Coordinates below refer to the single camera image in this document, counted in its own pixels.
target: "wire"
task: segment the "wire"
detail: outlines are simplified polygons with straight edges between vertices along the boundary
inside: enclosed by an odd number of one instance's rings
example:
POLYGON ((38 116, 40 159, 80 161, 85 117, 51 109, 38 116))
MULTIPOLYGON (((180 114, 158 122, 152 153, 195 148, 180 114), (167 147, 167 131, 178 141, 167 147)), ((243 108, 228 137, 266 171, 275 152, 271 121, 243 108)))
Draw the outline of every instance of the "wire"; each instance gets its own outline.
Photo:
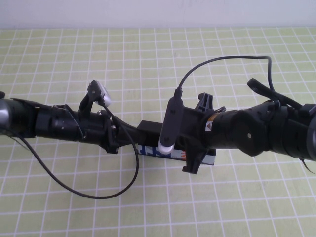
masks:
POLYGON ((70 188, 69 186, 67 186, 66 184, 64 184, 62 181, 60 181, 49 169, 48 167, 44 164, 44 162, 41 160, 41 158, 38 156, 38 154, 36 153, 36 151, 33 149, 33 147, 28 143, 28 141, 25 140, 25 138, 23 136, 21 136, 19 133, 17 133, 16 131, 12 130, 11 128, 7 128, 5 126, 0 125, 0 128, 6 131, 11 132, 15 137, 19 138, 28 148, 29 150, 33 153, 33 155, 35 156, 35 158, 38 160, 38 162, 40 163, 40 165, 44 168, 44 170, 52 177, 53 180, 55 180, 60 186, 62 186, 63 188, 67 189, 68 191, 77 194, 81 197, 84 198, 90 198, 90 199, 110 199, 110 198, 115 198, 121 194, 123 194, 125 191, 127 191, 135 182, 137 175, 138 175, 138 171, 139 171, 139 157, 138 157, 138 151, 135 145, 135 142, 133 141, 131 135, 128 133, 128 131, 126 130, 126 128, 116 119, 116 117, 114 117, 114 115, 111 113, 111 111, 106 108, 104 106, 104 108, 106 109, 106 111, 112 116, 112 118, 114 120, 116 120, 116 122, 118 122, 121 126, 120 128, 123 129, 123 131, 126 133, 126 135, 128 136, 130 142, 133 145, 134 151, 135 151, 135 155, 136 155, 136 170, 135 170, 135 174, 134 177, 132 179, 132 181, 121 191, 119 191, 116 194, 110 195, 110 196, 92 196, 92 195, 88 195, 88 194, 84 194, 81 192, 78 192, 72 188, 70 188))
POLYGON ((268 60, 268 83, 269 83, 269 87, 271 90, 275 91, 274 87, 273 87, 273 84, 272 84, 272 76, 271 76, 271 70, 272 70, 272 60, 271 60, 271 57, 269 56, 225 56, 225 57, 219 57, 219 58, 213 58, 213 59, 210 59, 210 60, 207 60, 203 63, 200 63, 198 65, 196 65, 194 68, 192 68, 191 70, 189 70, 185 76, 182 78, 179 86, 178 86, 178 89, 181 89, 182 88, 182 85, 184 83, 184 81, 187 79, 187 77, 192 73, 194 72, 196 69, 198 69, 199 67, 205 65, 205 64, 208 64, 208 63, 211 63, 211 62, 215 62, 215 61, 219 61, 219 60, 224 60, 224 59, 257 59, 257 60, 260 60, 260 59, 267 59, 268 60))

